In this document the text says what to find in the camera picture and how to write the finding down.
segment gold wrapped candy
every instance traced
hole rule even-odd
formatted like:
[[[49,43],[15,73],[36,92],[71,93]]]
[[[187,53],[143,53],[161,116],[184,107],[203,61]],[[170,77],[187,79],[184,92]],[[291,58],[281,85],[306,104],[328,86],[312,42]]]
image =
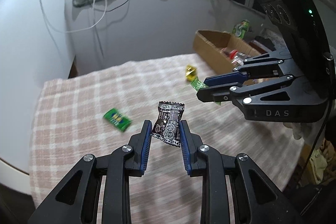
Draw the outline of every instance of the gold wrapped candy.
[[[197,76],[197,69],[191,65],[187,65],[185,68],[185,78],[187,81],[191,82]]]

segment silver screw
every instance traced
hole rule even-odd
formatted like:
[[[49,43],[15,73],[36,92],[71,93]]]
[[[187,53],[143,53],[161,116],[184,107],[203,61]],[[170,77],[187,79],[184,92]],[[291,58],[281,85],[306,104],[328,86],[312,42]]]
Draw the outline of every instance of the silver screw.
[[[130,145],[124,145],[121,150],[123,150],[124,152],[129,152],[132,150],[132,147]]]
[[[199,150],[203,151],[203,152],[206,152],[206,151],[209,151],[210,147],[207,146],[206,144],[202,144],[200,147],[199,147]]]
[[[243,103],[244,104],[249,104],[249,103],[251,103],[252,102],[252,99],[250,98],[250,97],[246,97],[246,98],[244,98],[244,100],[243,100]]]
[[[93,159],[93,155],[92,155],[92,154],[86,154],[86,155],[83,157],[83,159],[84,159],[85,161],[90,161],[90,160]]]
[[[238,154],[238,159],[242,160],[242,161],[245,161],[249,158],[248,155],[246,155],[245,153],[240,153]]]

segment power cord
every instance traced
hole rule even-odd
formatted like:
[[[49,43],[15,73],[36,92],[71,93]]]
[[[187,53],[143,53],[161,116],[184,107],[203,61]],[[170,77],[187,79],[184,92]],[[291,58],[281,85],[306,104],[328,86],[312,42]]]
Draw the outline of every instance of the power cord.
[[[319,132],[318,132],[317,135],[316,135],[316,138],[315,138],[315,140],[314,140],[313,146],[311,147],[311,150],[310,150],[310,152],[309,152],[309,155],[308,155],[308,157],[307,157],[307,160],[306,160],[306,162],[305,162],[305,164],[304,164],[304,166],[303,166],[303,168],[302,168],[302,170],[301,170],[301,172],[300,172],[300,174],[299,174],[299,176],[298,176],[298,180],[297,180],[297,182],[296,182],[296,186],[298,186],[298,184],[299,184],[299,182],[300,182],[300,180],[301,180],[301,177],[302,177],[302,175],[303,175],[303,172],[304,172],[305,169],[307,168],[307,165],[308,165],[308,162],[309,162],[309,160],[310,160],[310,157],[311,157],[311,155],[313,154],[313,151],[314,151],[314,149],[315,149],[315,145],[317,144],[317,141],[318,141],[319,137],[321,136],[321,134],[322,134],[322,132],[323,132],[323,129],[325,128],[325,126],[326,126],[326,124],[327,124],[327,122],[328,122],[328,118],[329,118],[329,115],[330,115],[330,112],[331,112],[331,107],[332,107],[332,105],[333,105],[333,100],[330,100],[330,101],[329,101],[329,105],[328,105],[327,114],[326,114],[325,117],[324,117],[323,123],[322,123],[322,125],[321,125],[321,128],[320,128]]]
[[[126,0],[124,3],[120,4],[119,6],[113,8],[113,9],[111,9],[111,10],[107,10],[106,12],[107,12],[107,13],[112,12],[113,10],[118,9],[119,7],[122,7],[122,5],[125,5],[127,2],[129,2],[129,0]],[[96,8],[94,8],[94,10],[95,10],[95,11],[99,11],[99,12],[103,12],[103,10],[96,9]]]
[[[106,10],[107,10],[107,0],[105,0],[105,8],[104,10],[100,10],[100,12],[103,12],[103,15],[101,16],[101,18],[95,23],[93,24],[92,26],[90,27],[87,27],[87,28],[83,28],[83,29],[79,29],[79,30],[72,30],[72,31],[61,31],[61,30],[58,30],[56,29],[49,21],[45,11],[44,11],[44,8],[43,8],[43,4],[42,4],[42,0],[39,0],[40,2],[40,7],[41,7],[41,11],[42,11],[42,15],[43,15],[43,18],[44,20],[46,21],[46,23],[50,26],[50,28],[52,30],[54,30],[55,32],[59,32],[59,33],[75,33],[75,32],[80,32],[80,31],[85,31],[85,30],[89,30],[91,28],[93,28],[94,26],[96,26],[104,17],[105,13],[106,13]],[[92,11],[93,13],[95,13],[95,3],[93,3],[93,6],[92,6]]]

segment green candy wrapper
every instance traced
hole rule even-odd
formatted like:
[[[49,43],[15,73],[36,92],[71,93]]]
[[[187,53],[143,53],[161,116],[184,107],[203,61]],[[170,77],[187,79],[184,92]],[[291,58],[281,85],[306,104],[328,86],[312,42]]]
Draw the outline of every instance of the green candy wrapper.
[[[131,120],[117,109],[112,108],[104,115],[104,118],[115,125],[116,128],[124,132],[131,124]]]
[[[198,76],[196,76],[196,77],[194,78],[194,80],[190,82],[190,84],[191,84],[191,86],[192,86],[196,91],[198,91],[198,90],[201,89],[201,88],[206,88],[206,87],[207,87],[206,84],[204,84],[203,82],[201,82],[201,81],[198,79]],[[217,105],[221,105],[221,102],[214,102],[214,103],[217,104]]]

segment beige cloth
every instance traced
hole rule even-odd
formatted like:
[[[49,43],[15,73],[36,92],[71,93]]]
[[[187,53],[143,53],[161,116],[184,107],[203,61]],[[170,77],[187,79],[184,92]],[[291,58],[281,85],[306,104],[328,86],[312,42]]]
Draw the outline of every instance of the beige cloth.
[[[231,102],[221,106],[197,100],[185,81],[185,66],[197,67],[200,80],[214,72],[197,55],[180,55],[97,71],[69,80],[46,82],[38,100],[31,136],[31,193],[39,205],[85,154],[110,154],[155,122],[159,101],[185,104],[183,119],[223,154],[247,153],[283,189],[303,142],[274,122],[246,121]],[[111,108],[132,119],[125,133],[103,119]],[[130,178],[132,223],[199,223],[202,179],[184,170],[181,149],[152,138],[147,171]],[[101,207],[98,223],[101,219]]]

